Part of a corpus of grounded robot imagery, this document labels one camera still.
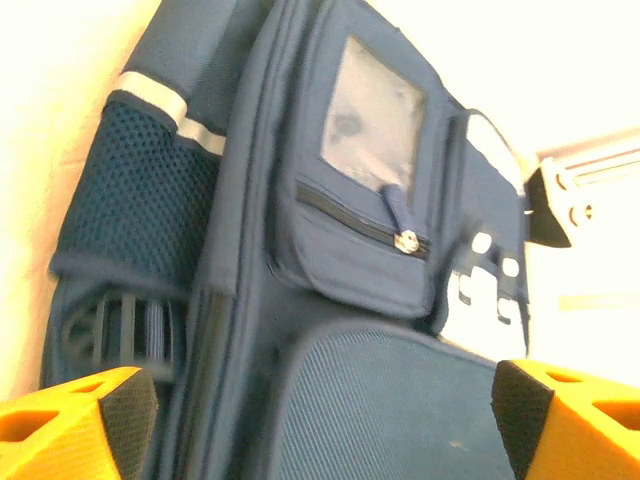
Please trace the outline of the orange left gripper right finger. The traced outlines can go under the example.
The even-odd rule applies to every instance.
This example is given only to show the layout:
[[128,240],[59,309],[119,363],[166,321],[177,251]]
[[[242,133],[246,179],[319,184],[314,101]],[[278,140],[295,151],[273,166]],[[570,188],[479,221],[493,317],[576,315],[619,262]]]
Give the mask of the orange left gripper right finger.
[[640,480],[639,387],[504,360],[491,397],[516,480]]

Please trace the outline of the navy blue student backpack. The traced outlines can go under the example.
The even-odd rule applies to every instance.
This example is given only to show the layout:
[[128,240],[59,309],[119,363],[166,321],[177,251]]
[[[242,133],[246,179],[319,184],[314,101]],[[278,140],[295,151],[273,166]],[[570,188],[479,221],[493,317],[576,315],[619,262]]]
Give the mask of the navy blue student backpack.
[[474,267],[528,339],[524,201],[367,0],[161,0],[50,268],[41,383],[151,373],[141,480],[515,480]]

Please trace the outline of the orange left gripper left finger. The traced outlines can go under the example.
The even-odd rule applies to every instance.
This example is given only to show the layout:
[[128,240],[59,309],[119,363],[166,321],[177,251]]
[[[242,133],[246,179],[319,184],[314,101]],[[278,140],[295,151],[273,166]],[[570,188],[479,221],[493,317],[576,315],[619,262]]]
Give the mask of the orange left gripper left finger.
[[0,480],[139,480],[157,412],[138,367],[0,402]]

